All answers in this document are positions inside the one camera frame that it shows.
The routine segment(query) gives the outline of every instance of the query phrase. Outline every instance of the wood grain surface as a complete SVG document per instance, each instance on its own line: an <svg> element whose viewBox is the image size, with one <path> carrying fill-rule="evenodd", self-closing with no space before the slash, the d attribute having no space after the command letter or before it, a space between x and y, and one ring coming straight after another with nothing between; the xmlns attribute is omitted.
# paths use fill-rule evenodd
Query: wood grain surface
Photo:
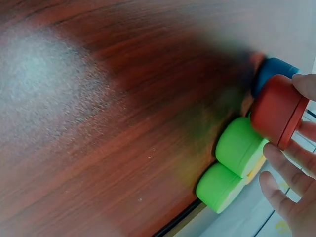
<svg viewBox="0 0 316 237"><path fill-rule="evenodd" d="M314 6L0 1L0 236L154 234L248 109L249 52L313 63Z"/></svg>

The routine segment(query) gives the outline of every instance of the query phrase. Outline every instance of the bottle cap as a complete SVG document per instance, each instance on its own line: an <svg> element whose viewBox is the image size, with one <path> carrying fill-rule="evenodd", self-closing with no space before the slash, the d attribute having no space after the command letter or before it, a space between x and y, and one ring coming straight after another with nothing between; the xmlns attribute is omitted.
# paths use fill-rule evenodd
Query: bottle cap
<svg viewBox="0 0 316 237"><path fill-rule="evenodd" d="M256 83L252 88L253 97L256 98L260 94L260 91L271 77L277 74L282 74L288 78L292 78L294 74L299 72L300 70L298 68L278 58L266 59L260 67Z"/></svg>
<svg viewBox="0 0 316 237"><path fill-rule="evenodd" d="M272 77L255 100L250 120L258 133L285 150L301 123L309 100L283 75Z"/></svg>
<svg viewBox="0 0 316 237"><path fill-rule="evenodd" d="M250 184L251 181L256 177L256 175L259 173L260 169L263 167L263 165L266 162L266 157L264 155L261 156L260 160L256 164L256 166L253 168L253 170L247 175L247 181L246 185Z"/></svg>
<svg viewBox="0 0 316 237"><path fill-rule="evenodd" d="M220 163L244 178L255 167L268 141L251 127L250 119L237 118L221 135L215 150Z"/></svg>
<svg viewBox="0 0 316 237"><path fill-rule="evenodd" d="M225 166L216 163L197 184L197 197L216 213L221 213L238 196L245 186L242 179Z"/></svg>

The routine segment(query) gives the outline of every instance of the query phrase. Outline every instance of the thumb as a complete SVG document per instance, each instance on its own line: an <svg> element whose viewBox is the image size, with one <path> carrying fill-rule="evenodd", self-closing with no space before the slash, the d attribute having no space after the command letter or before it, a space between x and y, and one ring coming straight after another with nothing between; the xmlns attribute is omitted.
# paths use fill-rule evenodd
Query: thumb
<svg viewBox="0 0 316 237"><path fill-rule="evenodd" d="M303 96L316 101L316 74L295 74L292 83Z"/></svg>

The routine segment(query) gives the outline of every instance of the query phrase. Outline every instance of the red cap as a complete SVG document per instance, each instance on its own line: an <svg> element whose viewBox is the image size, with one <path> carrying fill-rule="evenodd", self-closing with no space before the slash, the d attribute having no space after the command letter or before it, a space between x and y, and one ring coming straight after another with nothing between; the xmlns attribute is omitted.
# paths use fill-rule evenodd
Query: red cap
<svg viewBox="0 0 316 237"><path fill-rule="evenodd" d="M283 75L272 77L251 109L253 128L272 144L285 150L298 128L309 100Z"/></svg>

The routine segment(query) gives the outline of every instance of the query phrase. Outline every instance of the green plastic lid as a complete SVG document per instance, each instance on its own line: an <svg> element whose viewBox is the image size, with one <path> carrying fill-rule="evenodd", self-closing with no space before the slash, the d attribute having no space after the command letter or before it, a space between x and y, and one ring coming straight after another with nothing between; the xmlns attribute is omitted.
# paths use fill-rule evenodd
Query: green plastic lid
<svg viewBox="0 0 316 237"><path fill-rule="evenodd" d="M253 130L248 118L237 118L221 135L216 158L238 176L244 178L256 166L268 141Z"/></svg>
<svg viewBox="0 0 316 237"><path fill-rule="evenodd" d="M246 179L220 163L211 166L197 184L197 197L216 213L221 213L237 197Z"/></svg>

